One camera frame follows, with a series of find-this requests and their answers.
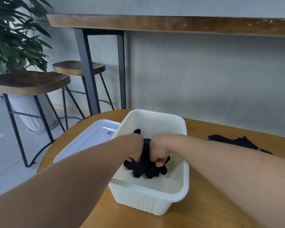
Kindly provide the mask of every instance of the long wooden table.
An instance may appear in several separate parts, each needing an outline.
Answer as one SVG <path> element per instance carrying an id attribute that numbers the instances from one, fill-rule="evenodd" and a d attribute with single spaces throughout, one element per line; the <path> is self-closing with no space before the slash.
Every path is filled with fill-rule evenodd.
<path id="1" fill-rule="evenodd" d="M 51 165 L 56 155 L 93 122 L 100 119 L 122 122 L 129 111 L 131 110 L 104 112 L 71 127 L 46 152 L 39 165 L 38 172 Z M 285 158 L 285 138 L 186 118 L 185 122 L 189 136 L 201 139 L 207 139 L 208 135 L 213 134 L 221 134 L 231 139 L 246 136 L 258 147 L 272 152 L 275 156 Z M 190 184 L 187 196 L 182 201 L 173 203 L 166 214 L 156 216 L 118 204 L 107 188 L 82 227 L 257 228 L 261 226 L 234 205 L 196 170 L 190 168 Z"/>
<path id="2" fill-rule="evenodd" d="M 214 33 L 285 37 L 285 19 L 191 16 L 49 14 L 52 26 L 74 28 L 91 115 L 100 113 L 88 35 L 117 35 L 121 108 L 126 109 L 125 31 Z"/>

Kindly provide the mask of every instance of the forearm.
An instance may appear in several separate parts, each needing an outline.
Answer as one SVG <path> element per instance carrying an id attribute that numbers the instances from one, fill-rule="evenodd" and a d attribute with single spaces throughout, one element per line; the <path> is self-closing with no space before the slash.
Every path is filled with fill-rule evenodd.
<path id="1" fill-rule="evenodd" d="M 0 227 L 79 227 L 139 145 L 120 136 L 51 165 L 0 196 Z"/>
<path id="2" fill-rule="evenodd" d="M 173 152 L 263 226 L 285 227 L 284 159 L 189 136 L 168 141 Z"/>

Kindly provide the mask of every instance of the round wooden table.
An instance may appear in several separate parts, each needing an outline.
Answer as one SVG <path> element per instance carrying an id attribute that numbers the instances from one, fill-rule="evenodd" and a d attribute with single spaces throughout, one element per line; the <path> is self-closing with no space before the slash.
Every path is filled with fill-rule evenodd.
<path id="1" fill-rule="evenodd" d="M 122 122 L 130 111 L 130 109 L 124 109 L 104 112 L 72 126 L 46 152 L 39 165 L 38 172 L 51 165 L 56 155 L 93 122 L 100 119 Z M 231 139 L 246 136 L 258 147 L 266 149 L 278 157 L 285 158 L 285 138 L 186 118 L 185 122 L 189 136 L 202 139 L 207 139 L 208 135 L 213 134 L 220 134 Z M 156 216 L 118 204 L 107 188 L 82 227 L 235 228 L 261 226 L 242 212 L 196 170 L 190 168 L 190 185 L 187 196 L 178 203 L 172 203 L 166 214 Z"/>

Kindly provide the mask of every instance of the gray concrete wall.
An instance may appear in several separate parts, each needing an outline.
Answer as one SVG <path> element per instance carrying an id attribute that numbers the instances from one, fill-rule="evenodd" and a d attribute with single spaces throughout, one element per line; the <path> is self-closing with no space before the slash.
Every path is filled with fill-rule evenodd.
<path id="1" fill-rule="evenodd" d="M 285 0 L 50 0 L 56 13 L 285 18 Z M 72 29 L 46 26 L 51 65 L 79 60 Z M 90 36 L 92 59 L 120 108 L 116 36 Z M 129 108 L 262 131 L 285 137 L 285 38 L 127 32 Z M 83 90 L 80 77 L 70 88 Z M 99 75 L 99 98 L 106 100 Z M 87 109 L 84 96 L 76 95 Z M 61 91 L 53 92 L 62 104 Z M 110 106 L 101 103 L 101 110 Z"/>

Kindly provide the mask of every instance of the black fabric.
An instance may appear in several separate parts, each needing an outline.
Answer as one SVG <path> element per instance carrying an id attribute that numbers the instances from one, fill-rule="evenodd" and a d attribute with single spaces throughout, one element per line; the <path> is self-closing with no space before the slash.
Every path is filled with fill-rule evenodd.
<path id="1" fill-rule="evenodd" d="M 251 141 L 249 141 L 248 138 L 246 138 L 245 136 L 242 137 L 242 138 L 237 138 L 237 139 L 232 140 L 232 139 L 229 139 L 229 138 L 225 138 L 222 135 L 214 134 L 214 135 L 208 136 L 208 138 L 211 141 L 224 142 L 224 143 L 237 145 L 237 146 L 242 146 L 242 147 L 255 149 L 255 150 L 259 149 L 255 144 L 253 144 Z M 265 149 L 260 149 L 260 151 L 262 151 L 264 153 L 272 154 L 271 152 L 269 152 L 269 151 L 267 151 Z"/>
<path id="2" fill-rule="evenodd" d="M 140 134 L 141 130 L 137 129 L 134 133 Z M 124 161 L 124 166 L 129 169 L 133 170 L 133 176 L 136 178 L 140 178 L 143 174 L 147 178 L 158 177 L 161 173 L 165 175 L 167 171 L 167 167 L 163 165 L 162 167 L 156 167 L 155 162 L 151 162 L 149 153 L 150 153 L 150 141 L 151 139 L 144 138 L 144 145 L 143 145 L 143 152 L 140 156 L 139 162 L 135 162 L 134 160 L 129 162 L 127 160 Z M 170 161 L 170 156 L 167 158 L 165 164 Z"/>

